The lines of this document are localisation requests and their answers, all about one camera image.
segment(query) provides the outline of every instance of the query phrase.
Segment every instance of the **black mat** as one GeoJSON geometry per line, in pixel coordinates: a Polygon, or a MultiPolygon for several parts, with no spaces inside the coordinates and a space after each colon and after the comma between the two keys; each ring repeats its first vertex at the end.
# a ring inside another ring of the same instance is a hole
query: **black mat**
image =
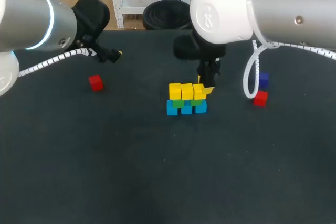
{"type": "MultiPolygon", "coordinates": [[[[255,108],[251,43],[231,44],[208,113],[171,117],[169,83],[197,79],[172,55],[178,34],[104,33],[116,65],[72,57],[0,97],[1,224],[336,222],[336,62],[267,51],[269,100],[255,108]]],[[[51,56],[18,53],[22,69],[51,56]]]]}

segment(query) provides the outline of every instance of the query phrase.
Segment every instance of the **cube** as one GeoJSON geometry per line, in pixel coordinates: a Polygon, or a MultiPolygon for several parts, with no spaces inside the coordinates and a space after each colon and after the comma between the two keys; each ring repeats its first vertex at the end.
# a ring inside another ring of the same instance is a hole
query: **cube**
{"type": "Polygon", "coordinates": [[[181,99],[181,84],[170,83],[169,84],[169,99],[180,100],[181,99]]]}
{"type": "Polygon", "coordinates": [[[209,87],[203,89],[203,94],[211,94],[215,87],[209,87]]]}
{"type": "Polygon", "coordinates": [[[268,93],[265,91],[258,91],[254,98],[254,106],[265,107],[267,102],[268,93]]]}
{"type": "Polygon", "coordinates": [[[173,100],[173,107],[174,108],[182,108],[184,106],[183,100],[173,100]]]}
{"type": "Polygon", "coordinates": [[[259,74],[259,88],[265,89],[268,87],[269,74],[260,72],[259,74]]]}
{"type": "Polygon", "coordinates": [[[173,107],[173,101],[167,101],[167,115],[178,115],[178,108],[173,107]]]}
{"type": "Polygon", "coordinates": [[[201,106],[201,104],[202,104],[202,100],[191,100],[192,107],[201,106]]]}
{"type": "Polygon", "coordinates": [[[100,91],[104,88],[103,82],[99,75],[91,76],[89,78],[89,81],[90,81],[93,91],[100,91]]]}
{"type": "Polygon", "coordinates": [[[182,100],[183,101],[194,99],[194,88],[191,83],[182,84],[181,90],[182,90],[182,100]]]}
{"type": "Polygon", "coordinates": [[[194,100],[205,100],[206,94],[203,93],[203,84],[194,84],[194,100]]]}
{"type": "Polygon", "coordinates": [[[202,104],[200,106],[195,107],[196,114],[206,113],[207,105],[206,101],[202,100],[202,104]]]}
{"type": "Polygon", "coordinates": [[[190,115],[193,113],[193,107],[190,101],[184,101],[184,106],[181,108],[182,115],[190,115]]]}

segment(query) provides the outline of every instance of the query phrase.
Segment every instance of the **green cube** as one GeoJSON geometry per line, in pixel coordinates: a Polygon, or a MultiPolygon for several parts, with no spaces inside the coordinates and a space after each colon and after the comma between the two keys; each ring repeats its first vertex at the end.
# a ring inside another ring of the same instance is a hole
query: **green cube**
{"type": "Polygon", "coordinates": [[[191,100],[191,106],[192,107],[198,107],[201,106],[202,100],[191,100]]]}
{"type": "Polygon", "coordinates": [[[173,107],[174,108],[183,108],[184,101],[183,100],[173,100],[173,107]]]}

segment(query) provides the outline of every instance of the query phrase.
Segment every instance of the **blue cube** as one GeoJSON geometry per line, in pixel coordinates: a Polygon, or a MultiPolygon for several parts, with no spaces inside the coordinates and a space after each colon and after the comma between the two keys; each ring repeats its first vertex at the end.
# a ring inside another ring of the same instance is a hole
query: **blue cube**
{"type": "Polygon", "coordinates": [[[181,108],[182,115],[190,115],[193,113],[193,107],[191,106],[191,101],[184,101],[184,106],[181,108]]]}
{"type": "Polygon", "coordinates": [[[200,106],[195,107],[196,114],[206,113],[207,105],[206,101],[202,100],[202,104],[200,106]]]}
{"type": "Polygon", "coordinates": [[[167,115],[178,115],[178,108],[174,108],[173,101],[167,101],[167,115]]]}
{"type": "Polygon", "coordinates": [[[268,87],[268,79],[269,79],[269,74],[268,73],[259,73],[259,87],[261,89],[265,89],[268,87]]]}

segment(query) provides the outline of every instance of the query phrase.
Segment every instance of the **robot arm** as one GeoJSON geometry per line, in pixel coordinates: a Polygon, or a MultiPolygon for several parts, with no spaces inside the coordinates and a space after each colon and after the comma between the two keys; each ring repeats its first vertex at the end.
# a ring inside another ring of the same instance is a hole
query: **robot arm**
{"type": "Polygon", "coordinates": [[[0,0],[0,95],[18,77],[14,50],[66,49],[76,32],[75,14],[58,0],[0,0]]]}
{"type": "Polygon", "coordinates": [[[73,8],[59,0],[0,0],[0,95],[7,92],[19,76],[14,50],[59,51],[88,47],[91,50],[76,50],[72,55],[84,51],[100,62],[115,63],[121,52],[96,43],[109,20],[110,12],[99,0],[79,0],[73,8]]]}
{"type": "Polygon", "coordinates": [[[192,0],[195,30],[214,44],[258,39],[335,48],[336,0],[192,0]]]}

